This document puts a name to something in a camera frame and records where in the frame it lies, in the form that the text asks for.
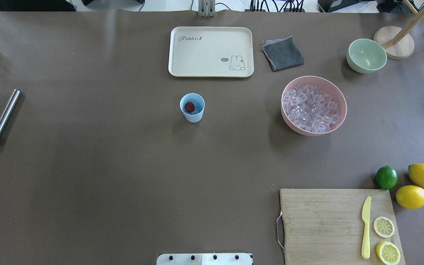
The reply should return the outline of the yellow plastic knife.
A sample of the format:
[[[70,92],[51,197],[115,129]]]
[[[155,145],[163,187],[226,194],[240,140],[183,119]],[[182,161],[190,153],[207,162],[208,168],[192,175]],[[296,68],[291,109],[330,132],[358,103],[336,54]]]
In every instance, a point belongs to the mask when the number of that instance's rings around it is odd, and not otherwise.
[[[367,196],[361,210],[361,219],[364,223],[363,240],[361,245],[361,257],[363,259],[370,258],[370,213],[372,198]]]

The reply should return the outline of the green ceramic bowl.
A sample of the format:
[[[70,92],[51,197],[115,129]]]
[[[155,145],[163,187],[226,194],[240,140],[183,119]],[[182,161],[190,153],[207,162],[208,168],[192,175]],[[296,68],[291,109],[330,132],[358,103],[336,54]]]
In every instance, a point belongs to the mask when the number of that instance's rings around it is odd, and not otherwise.
[[[349,45],[346,61],[354,71],[368,74],[385,66],[387,54],[377,42],[369,39],[357,39]]]

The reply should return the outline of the cream rabbit tray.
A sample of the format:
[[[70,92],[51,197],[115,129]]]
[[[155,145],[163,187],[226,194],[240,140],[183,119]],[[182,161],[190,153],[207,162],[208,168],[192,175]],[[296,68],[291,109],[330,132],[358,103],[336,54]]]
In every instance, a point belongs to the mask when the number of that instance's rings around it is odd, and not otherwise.
[[[254,73],[252,32],[245,27],[180,26],[170,33],[174,77],[246,78]]]

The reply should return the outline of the lemon half slice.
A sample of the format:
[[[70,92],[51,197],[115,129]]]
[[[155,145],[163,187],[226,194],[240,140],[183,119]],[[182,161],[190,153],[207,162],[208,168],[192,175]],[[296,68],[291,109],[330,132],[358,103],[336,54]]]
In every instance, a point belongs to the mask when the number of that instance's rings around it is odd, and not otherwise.
[[[389,218],[379,216],[372,223],[375,233],[382,238],[390,238],[395,233],[395,225]]]
[[[388,241],[377,243],[375,253],[385,265],[398,265],[402,258],[399,248]]]

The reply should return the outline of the green lime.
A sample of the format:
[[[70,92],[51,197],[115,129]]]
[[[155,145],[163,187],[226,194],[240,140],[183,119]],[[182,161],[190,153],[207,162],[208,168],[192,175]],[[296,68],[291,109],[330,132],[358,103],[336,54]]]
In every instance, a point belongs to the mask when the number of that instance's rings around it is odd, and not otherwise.
[[[378,186],[384,190],[394,188],[398,183],[398,175],[396,170],[390,166],[379,168],[376,173],[375,181]]]

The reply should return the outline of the wooden cutting board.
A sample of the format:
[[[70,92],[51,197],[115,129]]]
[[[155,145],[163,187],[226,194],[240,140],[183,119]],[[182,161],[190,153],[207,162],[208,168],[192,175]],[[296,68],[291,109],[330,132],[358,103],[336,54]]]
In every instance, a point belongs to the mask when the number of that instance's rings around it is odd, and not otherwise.
[[[397,224],[389,191],[350,188],[282,188],[279,192],[286,265],[380,265],[384,239],[373,229],[379,216]],[[361,256],[363,203],[371,197],[370,258]]]

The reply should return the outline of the red strawberry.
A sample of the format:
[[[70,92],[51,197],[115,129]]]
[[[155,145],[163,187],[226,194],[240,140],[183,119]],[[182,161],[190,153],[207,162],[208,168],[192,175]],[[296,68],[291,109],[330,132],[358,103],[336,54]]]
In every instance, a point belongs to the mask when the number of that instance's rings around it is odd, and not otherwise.
[[[184,109],[188,114],[192,114],[195,111],[195,105],[193,102],[189,101],[184,105]]]

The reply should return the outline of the aluminium frame post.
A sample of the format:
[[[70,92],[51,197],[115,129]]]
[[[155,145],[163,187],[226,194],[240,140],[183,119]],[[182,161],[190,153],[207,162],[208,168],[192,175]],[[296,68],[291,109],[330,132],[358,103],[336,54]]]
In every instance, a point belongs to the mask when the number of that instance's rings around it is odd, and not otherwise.
[[[215,0],[198,0],[199,17],[215,17]]]

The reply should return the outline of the pink bowl of ice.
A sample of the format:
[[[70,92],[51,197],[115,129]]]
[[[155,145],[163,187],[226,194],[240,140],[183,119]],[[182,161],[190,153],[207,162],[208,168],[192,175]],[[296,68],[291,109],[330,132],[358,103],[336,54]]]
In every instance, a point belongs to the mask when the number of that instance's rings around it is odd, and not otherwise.
[[[320,136],[338,129],[346,119],[346,98],[332,82],[307,75],[284,88],[280,111],[285,123],[298,134]]]

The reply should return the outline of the wooden mug tree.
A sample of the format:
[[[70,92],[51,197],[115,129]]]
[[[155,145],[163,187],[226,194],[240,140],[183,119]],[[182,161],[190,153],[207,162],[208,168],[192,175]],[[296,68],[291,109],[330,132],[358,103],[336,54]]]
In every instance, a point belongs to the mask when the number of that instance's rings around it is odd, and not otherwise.
[[[413,19],[404,28],[385,26],[375,32],[374,41],[385,50],[391,59],[405,59],[414,51],[414,39],[409,32],[424,20],[424,6],[416,10],[408,0],[403,1],[414,15]]]

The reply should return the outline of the grey folded cloth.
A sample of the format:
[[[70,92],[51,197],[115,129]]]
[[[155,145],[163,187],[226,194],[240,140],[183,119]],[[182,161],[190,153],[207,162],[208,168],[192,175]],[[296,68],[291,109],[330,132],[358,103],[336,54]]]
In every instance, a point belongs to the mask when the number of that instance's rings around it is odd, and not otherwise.
[[[261,49],[274,72],[297,67],[305,62],[292,36],[284,39],[266,40]]]

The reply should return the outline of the light blue plastic cup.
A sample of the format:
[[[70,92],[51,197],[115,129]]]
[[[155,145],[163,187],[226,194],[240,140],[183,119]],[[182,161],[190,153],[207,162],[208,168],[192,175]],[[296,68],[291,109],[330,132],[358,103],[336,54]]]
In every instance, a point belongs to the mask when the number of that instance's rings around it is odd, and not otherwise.
[[[204,98],[196,93],[186,94],[181,98],[180,109],[187,121],[197,123],[202,119],[204,113]]]

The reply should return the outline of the steel muddler black tip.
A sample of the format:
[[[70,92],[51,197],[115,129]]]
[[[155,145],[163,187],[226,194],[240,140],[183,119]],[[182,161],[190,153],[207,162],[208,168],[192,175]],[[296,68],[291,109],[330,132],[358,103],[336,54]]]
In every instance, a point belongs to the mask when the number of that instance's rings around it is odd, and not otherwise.
[[[22,92],[19,89],[14,89],[14,91],[12,92],[10,99],[7,101],[7,104],[4,108],[4,110],[1,113],[0,116],[0,138],[2,135],[2,131],[4,130],[7,121],[10,118],[10,115],[12,114],[14,107],[20,97],[20,95],[22,94]]]

